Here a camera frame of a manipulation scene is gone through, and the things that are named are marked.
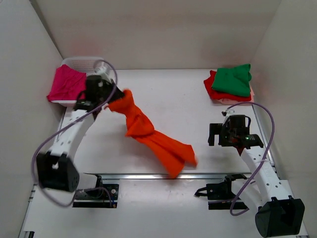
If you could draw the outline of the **orange t-shirt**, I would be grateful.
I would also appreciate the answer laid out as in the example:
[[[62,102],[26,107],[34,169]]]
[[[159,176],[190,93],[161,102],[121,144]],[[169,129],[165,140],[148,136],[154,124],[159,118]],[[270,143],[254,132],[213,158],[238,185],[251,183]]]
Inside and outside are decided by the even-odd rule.
[[[125,115],[126,137],[146,145],[155,154],[171,178],[176,178],[186,164],[196,167],[193,147],[157,131],[150,119],[136,106],[131,90],[123,90],[124,96],[108,105],[111,112]]]

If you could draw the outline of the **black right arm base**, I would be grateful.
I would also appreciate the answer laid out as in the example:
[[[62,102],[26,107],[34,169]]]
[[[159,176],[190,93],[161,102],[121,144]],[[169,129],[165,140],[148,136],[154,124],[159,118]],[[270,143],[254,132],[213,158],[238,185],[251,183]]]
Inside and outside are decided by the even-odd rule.
[[[199,188],[194,196],[206,197],[209,210],[229,210],[235,194],[232,192],[232,183],[235,180],[246,180],[243,174],[227,175],[221,182],[207,183],[205,187]]]

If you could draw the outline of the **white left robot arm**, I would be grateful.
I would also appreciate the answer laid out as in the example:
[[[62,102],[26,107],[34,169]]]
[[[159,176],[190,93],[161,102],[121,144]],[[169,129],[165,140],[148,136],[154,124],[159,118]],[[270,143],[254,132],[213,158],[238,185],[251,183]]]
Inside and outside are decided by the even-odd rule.
[[[86,88],[79,93],[73,109],[64,117],[67,129],[58,134],[47,152],[36,156],[36,166],[41,188],[71,193],[86,189],[92,197],[99,197],[104,190],[101,179],[97,175],[79,173],[74,156],[102,107],[124,94],[107,73],[90,75],[85,84]]]

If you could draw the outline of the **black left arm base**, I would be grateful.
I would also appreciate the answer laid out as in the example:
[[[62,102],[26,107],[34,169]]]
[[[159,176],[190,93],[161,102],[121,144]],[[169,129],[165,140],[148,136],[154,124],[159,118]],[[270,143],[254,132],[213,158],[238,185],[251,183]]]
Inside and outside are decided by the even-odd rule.
[[[98,176],[96,189],[88,189],[76,194],[74,208],[117,208],[119,184],[108,182]]]

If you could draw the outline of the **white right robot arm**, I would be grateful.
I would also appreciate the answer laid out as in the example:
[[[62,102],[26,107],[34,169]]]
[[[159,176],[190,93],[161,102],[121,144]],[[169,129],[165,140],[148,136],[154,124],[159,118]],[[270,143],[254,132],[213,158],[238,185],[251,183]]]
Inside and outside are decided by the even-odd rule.
[[[298,235],[305,206],[301,199],[283,186],[264,153],[264,144],[257,134],[250,133],[251,118],[225,113],[222,123],[211,123],[208,143],[234,147],[248,166],[251,181],[235,178],[222,186],[227,198],[236,195],[255,215],[256,228],[264,238]]]

